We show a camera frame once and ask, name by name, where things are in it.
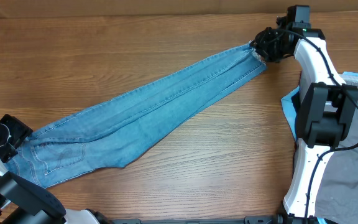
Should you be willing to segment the light blue denim jeans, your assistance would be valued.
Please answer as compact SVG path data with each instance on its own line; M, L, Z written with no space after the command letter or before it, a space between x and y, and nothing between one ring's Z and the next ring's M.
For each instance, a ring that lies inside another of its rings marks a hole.
M225 50L42 127L6 168L44 188L96 169L123 168L265 69L248 44Z

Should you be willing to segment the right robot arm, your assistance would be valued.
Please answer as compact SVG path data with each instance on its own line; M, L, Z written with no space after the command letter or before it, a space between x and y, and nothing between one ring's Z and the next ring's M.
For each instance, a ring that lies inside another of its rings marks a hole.
M310 7L294 5L267 27L251 46L266 62L294 57L302 67L295 115L297 150L290 189L276 215L249 217L246 223L317 223L316 196L331 156L349 133L358 111L358 89L338 75L323 31L310 23Z

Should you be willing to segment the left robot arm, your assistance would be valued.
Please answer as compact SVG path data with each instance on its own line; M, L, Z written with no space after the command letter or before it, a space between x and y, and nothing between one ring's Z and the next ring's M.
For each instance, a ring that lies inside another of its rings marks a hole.
M0 119L0 216L9 203L17 208L4 223L69 224L111 221L94 210L70 210L48 190L8 171L5 163L17 155L17 148L33 130L17 118L5 114Z

